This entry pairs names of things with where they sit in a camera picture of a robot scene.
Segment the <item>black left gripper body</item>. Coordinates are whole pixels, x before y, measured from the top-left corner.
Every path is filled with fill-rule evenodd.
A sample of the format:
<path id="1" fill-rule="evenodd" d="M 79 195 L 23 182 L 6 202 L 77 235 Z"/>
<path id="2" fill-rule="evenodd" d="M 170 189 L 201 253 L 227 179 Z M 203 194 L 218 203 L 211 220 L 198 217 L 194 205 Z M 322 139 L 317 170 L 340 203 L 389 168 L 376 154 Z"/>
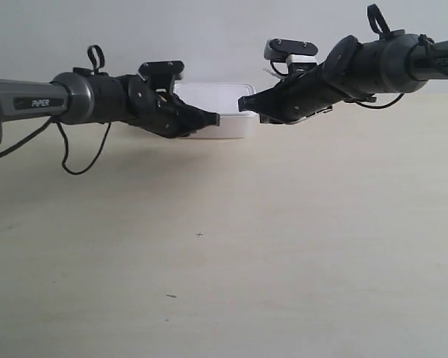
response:
<path id="1" fill-rule="evenodd" d="M 177 95 L 155 92 L 137 75 L 126 84 L 125 123 L 167 139 L 179 138 L 181 128 L 189 128 L 184 114 L 188 106 Z"/>

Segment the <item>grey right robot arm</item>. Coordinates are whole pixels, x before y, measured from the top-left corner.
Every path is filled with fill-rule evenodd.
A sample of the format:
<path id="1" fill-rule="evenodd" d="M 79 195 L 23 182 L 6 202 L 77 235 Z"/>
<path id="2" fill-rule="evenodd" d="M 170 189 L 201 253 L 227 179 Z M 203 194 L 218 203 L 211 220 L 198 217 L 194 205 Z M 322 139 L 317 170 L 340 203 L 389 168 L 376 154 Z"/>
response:
<path id="1" fill-rule="evenodd" d="M 448 40 L 425 34 L 398 34 L 361 43 L 353 35 L 340 40 L 326 59 L 253 95 L 242 96 L 241 112 L 258 114 L 262 123 L 294 125 L 329 112 L 340 102 L 372 101 L 375 95 L 405 95 L 431 80 L 448 80 Z"/>

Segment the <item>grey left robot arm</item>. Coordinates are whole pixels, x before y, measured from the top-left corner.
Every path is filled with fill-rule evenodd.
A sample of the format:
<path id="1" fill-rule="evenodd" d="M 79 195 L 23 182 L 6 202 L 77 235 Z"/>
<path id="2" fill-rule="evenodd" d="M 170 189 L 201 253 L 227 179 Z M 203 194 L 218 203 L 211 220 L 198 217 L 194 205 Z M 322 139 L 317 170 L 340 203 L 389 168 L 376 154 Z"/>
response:
<path id="1" fill-rule="evenodd" d="M 46 116 L 62 125 L 123 122 L 167 139 L 219 125 L 218 113 L 175 94 L 183 69 L 170 61 L 144 63 L 137 73 L 116 77 L 75 67 L 49 83 L 0 79 L 0 144 L 5 122 Z"/>

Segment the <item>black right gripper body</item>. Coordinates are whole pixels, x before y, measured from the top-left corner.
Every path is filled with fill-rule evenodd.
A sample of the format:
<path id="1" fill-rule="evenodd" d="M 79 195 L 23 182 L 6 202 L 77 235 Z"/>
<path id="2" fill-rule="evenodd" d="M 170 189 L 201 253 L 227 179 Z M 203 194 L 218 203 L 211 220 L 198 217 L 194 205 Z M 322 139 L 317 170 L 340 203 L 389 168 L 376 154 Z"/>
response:
<path id="1" fill-rule="evenodd" d="M 266 110 L 260 123 L 291 125 L 325 112 L 344 100 L 346 94 L 323 79 L 323 64 L 307 72 L 298 72 L 265 91 Z"/>

